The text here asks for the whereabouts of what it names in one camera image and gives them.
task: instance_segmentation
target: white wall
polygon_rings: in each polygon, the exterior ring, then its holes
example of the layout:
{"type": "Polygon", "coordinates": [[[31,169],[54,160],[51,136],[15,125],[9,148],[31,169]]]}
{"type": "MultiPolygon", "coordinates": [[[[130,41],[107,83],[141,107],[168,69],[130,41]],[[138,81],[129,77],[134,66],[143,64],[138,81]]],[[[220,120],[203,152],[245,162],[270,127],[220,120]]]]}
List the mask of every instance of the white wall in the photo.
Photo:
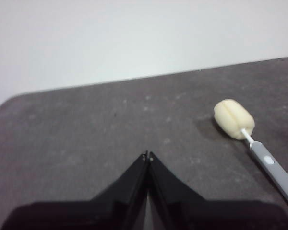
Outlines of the white wall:
{"type": "Polygon", "coordinates": [[[287,56],[288,0],[0,0],[0,104],[287,56]]]}

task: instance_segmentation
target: black object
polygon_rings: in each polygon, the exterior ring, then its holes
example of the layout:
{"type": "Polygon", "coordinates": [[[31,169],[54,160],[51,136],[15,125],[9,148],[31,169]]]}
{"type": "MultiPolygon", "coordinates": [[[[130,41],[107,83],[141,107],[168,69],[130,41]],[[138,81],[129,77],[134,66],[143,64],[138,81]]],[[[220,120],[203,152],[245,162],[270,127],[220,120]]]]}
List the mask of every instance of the black object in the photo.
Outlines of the black object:
{"type": "Polygon", "coordinates": [[[143,229],[147,193],[157,230],[288,230],[288,218],[260,201],[207,201],[152,153],[142,154],[91,201],[45,202],[14,210],[2,230],[143,229]]]}

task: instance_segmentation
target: brush handle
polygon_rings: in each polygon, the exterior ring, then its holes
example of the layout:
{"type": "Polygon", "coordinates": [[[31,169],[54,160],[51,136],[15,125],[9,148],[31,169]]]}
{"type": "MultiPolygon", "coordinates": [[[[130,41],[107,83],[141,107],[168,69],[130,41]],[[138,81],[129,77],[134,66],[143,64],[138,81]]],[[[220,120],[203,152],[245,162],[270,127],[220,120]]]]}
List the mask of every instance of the brush handle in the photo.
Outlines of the brush handle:
{"type": "Polygon", "coordinates": [[[254,141],[250,145],[250,149],[288,201],[288,174],[286,171],[261,142],[254,141]]]}

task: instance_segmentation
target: table surface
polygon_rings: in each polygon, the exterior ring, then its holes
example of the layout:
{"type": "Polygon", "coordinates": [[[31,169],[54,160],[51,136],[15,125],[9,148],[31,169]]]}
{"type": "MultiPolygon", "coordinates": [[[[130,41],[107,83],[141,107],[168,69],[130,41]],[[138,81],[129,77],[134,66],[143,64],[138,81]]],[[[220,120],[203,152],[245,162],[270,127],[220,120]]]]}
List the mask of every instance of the table surface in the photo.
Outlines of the table surface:
{"type": "MultiPolygon", "coordinates": [[[[233,98],[288,172],[288,58],[38,92],[0,107],[0,226],[17,206],[89,200],[144,150],[206,199],[288,205],[213,107],[233,98]]],[[[151,229],[151,217],[145,220],[151,229]]]]}

